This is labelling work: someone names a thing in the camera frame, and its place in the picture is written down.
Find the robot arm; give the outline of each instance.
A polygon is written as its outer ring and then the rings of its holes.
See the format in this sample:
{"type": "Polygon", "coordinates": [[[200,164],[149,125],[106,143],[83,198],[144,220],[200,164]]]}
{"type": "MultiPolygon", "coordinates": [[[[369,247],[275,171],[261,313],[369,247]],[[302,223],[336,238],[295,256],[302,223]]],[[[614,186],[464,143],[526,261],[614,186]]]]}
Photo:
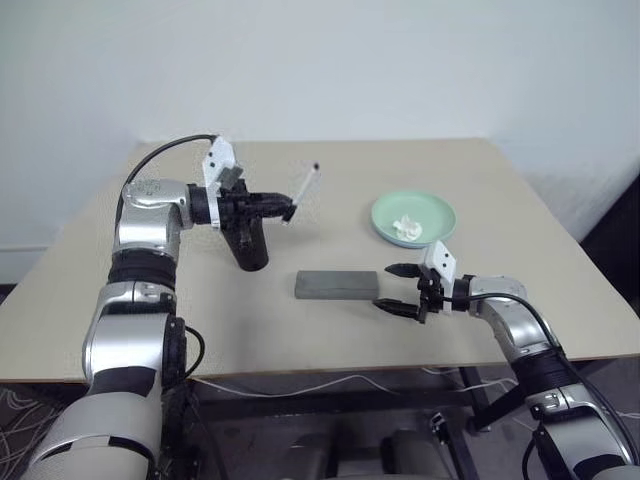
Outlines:
{"type": "Polygon", "coordinates": [[[525,404],[540,422],[534,441],[552,479],[638,476],[631,441],[566,359],[548,325],[526,302],[524,286],[508,277],[455,278],[455,258],[436,242],[419,265],[395,264],[390,273],[418,278],[420,305],[380,299],[379,308],[424,323],[445,305],[485,320],[513,369],[525,404]]]}
{"type": "Polygon", "coordinates": [[[268,262],[262,218],[293,214],[289,197],[247,191],[223,139],[213,141],[203,164],[205,187],[125,184],[112,266],[83,345],[89,391],[55,421],[23,478],[140,480],[155,472],[162,395],[185,380],[185,322],[176,316],[175,294],[180,233],[211,224],[241,268],[258,270],[268,262]]]}

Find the light green plate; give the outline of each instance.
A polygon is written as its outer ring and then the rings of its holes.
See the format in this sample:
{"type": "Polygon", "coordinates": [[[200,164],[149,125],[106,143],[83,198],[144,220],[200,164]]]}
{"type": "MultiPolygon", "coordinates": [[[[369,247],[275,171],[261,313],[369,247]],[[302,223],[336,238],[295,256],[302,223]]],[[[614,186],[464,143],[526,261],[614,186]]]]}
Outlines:
{"type": "Polygon", "coordinates": [[[445,240],[456,228],[456,212],[440,197],[418,190],[391,192],[378,198],[371,207],[371,220],[385,239],[405,248],[424,248],[436,240],[445,240]],[[422,225],[422,235],[414,242],[400,240],[393,222],[409,215],[422,225]]]}

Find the gray rectangular block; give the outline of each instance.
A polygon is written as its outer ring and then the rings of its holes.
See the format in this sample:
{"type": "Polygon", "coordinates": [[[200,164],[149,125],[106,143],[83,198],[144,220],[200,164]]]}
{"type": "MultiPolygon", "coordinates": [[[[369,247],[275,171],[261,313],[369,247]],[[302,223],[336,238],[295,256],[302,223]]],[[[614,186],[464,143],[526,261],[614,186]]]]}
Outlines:
{"type": "Polygon", "coordinates": [[[300,270],[295,296],[319,300],[375,300],[380,287],[377,272],[300,270]]]}

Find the table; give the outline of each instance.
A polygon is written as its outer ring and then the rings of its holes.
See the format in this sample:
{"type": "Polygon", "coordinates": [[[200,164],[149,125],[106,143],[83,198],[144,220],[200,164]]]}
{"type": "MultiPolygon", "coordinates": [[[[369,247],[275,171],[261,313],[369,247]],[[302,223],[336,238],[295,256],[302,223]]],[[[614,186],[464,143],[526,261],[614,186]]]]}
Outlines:
{"type": "MultiPolygon", "coordinates": [[[[135,150],[129,166],[153,147],[135,150]]],[[[206,148],[169,151],[142,177],[202,184],[206,148]]],[[[250,142],[235,148],[252,191],[292,195],[314,162],[322,179],[291,225],[265,225],[271,260],[259,272],[241,271],[209,227],[183,233],[178,314],[207,341],[198,375],[502,362],[488,325],[465,314],[430,314],[419,325],[369,302],[294,298],[298,270],[376,270],[381,296],[416,301],[415,281],[383,269],[415,262],[420,252],[387,243],[369,220],[375,199],[397,189],[424,189],[448,200],[458,216],[446,242],[458,275],[522,281],[569,358],[640,353],[638,317],[487,141],[250,142]]],[[[0,307],[2,381],[82,379],[82,341],[110,267],[123,177],[112,179],[65,227],[0,307]]],[[[195,348],[190,342],[190,359],[195,348]]]]}

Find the white object on plate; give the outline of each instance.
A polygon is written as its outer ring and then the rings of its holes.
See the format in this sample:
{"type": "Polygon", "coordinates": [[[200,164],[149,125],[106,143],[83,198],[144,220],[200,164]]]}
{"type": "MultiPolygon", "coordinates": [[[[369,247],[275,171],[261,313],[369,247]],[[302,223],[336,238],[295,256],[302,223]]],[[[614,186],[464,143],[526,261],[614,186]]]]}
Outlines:
{"type": "Polygon", "coordinates": [[[409,215],[403,215],[400,220],[393,222],[393,228],[403,242],[415,242],[422,235],[422,225],[411,220],[409,215]]]}

